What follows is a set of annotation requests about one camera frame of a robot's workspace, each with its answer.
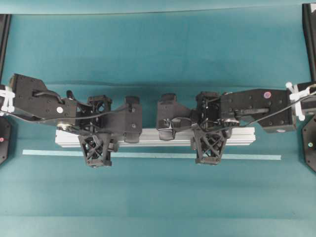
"wire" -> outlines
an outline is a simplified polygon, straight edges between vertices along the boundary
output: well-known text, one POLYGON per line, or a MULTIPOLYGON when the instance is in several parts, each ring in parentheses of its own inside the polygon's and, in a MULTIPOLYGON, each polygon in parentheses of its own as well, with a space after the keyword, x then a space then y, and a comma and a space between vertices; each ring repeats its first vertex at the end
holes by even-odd
POLYGON ((57 100, 60 104, 65 104, 65 102, 61 99, 60 95, 57 94, 55 91, 46 90, 46 91, 41 91, 41 92, 37 92, 34 94, 34 96, 42 96, 42 95, 54 96, 57 98, 57 100))
POLYGON ((186 117, 176 117, 176 118, 173 118, 171 121, 173 121, 174 119, 183 119, 183 120, 188 120, 190 122, 192 122, 192 120, 190 118, 186 118, 186 117))
POLYGON ((74 120, 94 119, 94 118, 97 118, 97 117, 100 117, 100 116, 114 114, 116 112, 120 112, 120 111, 123 111, 125 109, 126 109, 126 107, 123 107, 123 108, 121 108, 119 110, 107 111, 107 112, 102 112, 102 113, 99 113, 99 114, 96 114, 96 115, 89 115, 89 116, 83 116, 83 117, 59 117, 59 118, 47 118, 47 119, 39 119, 39 120, 30 120, 30 119, 24 118, 22 116, 18 116, 18 115, 15 115, 13 113, 2 111, 2 110, 1 110, 1 112, 5 113, 7 115, 10 115, 10 116, 12 116, 14 118, 17 118, 17 119, 20 119, 22 121, 25 121, 25 122, 42 123, 42 122, 49 122, 49 121, 55 121, 55 120, 64 120, 64 119, 74 119, 74 120))

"white zip tie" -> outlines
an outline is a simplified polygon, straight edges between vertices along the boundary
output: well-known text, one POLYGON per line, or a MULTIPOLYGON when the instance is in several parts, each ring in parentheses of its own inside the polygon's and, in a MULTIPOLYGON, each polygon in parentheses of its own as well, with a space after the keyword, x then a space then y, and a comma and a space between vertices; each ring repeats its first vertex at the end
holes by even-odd
MULTIPOLYGON (((286 88, 289 89, 289 91, 291 91, 291 94, 290 94, 290 101, 293 103, 293 102, 296 102, 298 101, 299 99, 305 97, 305 96, 308 96, 310 94, 310 87, 308 86, 305 90, 302 90, 302 91, 298 91, 298 87, 297 85, 292 85, 292 83, 290 82, 287 82, 285 84, 286 88)), ((302 111, 302 106, 301 106, 301 102, 298 102, 298 103, 295 103, 295 115, 298 117, 298 119, 300 121, 304 121, 305 120, 305 115, 303 114, 303 111, 302 111)))
POLYGON ((13 98, 15 97, 15 93, 12 92, 12 88, 5 86, 5 90, 0 90, 0 96, 4 98, 1 110, 9 113, 14 112, 13 98))

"silver metal bar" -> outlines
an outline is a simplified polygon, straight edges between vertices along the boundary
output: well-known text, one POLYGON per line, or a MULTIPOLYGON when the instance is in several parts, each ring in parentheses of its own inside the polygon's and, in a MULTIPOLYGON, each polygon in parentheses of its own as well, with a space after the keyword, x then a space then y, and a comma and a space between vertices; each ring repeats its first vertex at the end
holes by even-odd
MULTIPOLYGON (((131 144, 119 140, 120 147, 187 147, 193 137, 191 130, 176 133, 172 141, 162 141, 159 139, 158 131, 155 128, 143 128, 139 143, 131 144)), ((227 140, 228 146, 247 146, 256 140, 254 127, 233 128, 230 139, 227 140)), ((79 147, 78 136, 72 133, 56 130, 55 143, 64 148, 79 147)))

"teal table surface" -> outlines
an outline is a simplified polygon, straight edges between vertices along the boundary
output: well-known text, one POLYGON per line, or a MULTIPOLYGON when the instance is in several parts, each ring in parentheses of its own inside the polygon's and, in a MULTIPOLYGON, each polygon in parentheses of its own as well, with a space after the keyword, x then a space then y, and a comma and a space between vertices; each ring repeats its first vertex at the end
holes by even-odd
MULTIPOLYGON (((285 88, 310 81, 301 5, 114 15, 13 15, 2 84, 13 73, 42 79, 77 99, 105 94, 113 108, 138 95, 143 127, 175 92, 195 106, 200 91, 285 88)), ((83 158, 22 155, 55 145, 55 128, 10 118, 10 158, 0 166, 0 236, 316 236, 316 173, 304 163, 300 128, 266 134, 228 154, 280 161, 83 158)), ((192 153, 189 148, 124 152, 192 153)))

